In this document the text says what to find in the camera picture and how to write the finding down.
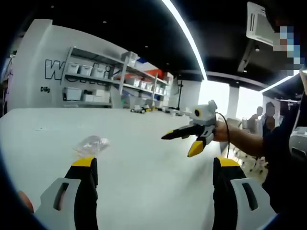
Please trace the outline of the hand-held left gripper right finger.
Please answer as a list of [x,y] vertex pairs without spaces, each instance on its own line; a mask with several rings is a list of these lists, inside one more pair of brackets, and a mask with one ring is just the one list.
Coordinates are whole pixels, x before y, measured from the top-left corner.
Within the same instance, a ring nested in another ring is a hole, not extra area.
[[214,230],[262,230],[276,216],[270,197],[232,159],[213,160]]

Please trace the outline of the person's left hand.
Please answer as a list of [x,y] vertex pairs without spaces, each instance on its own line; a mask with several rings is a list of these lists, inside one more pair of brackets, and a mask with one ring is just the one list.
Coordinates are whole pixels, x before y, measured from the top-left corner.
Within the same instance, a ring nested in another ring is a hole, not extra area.
[[23,191],[18,191],[19,198],[22,200],[23,204],[29,209],[31,213],[34,213],[34,208],[32,202],[28,196]]

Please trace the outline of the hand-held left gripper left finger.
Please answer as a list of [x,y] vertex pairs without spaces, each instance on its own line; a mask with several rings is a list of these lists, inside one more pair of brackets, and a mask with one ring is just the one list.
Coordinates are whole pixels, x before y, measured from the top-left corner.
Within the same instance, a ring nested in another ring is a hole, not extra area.
[[79,159],[42,193],[34,216],[47,230],[97,230],[97,186],[97,159]]

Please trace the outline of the person's right hand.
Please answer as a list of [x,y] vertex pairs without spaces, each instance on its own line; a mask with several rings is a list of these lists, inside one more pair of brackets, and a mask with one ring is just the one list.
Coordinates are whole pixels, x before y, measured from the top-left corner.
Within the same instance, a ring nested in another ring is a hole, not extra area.
[[226,122],[219,120],[216,121],[213,131],[213,140],[217,142],[228,141],[228,128]]

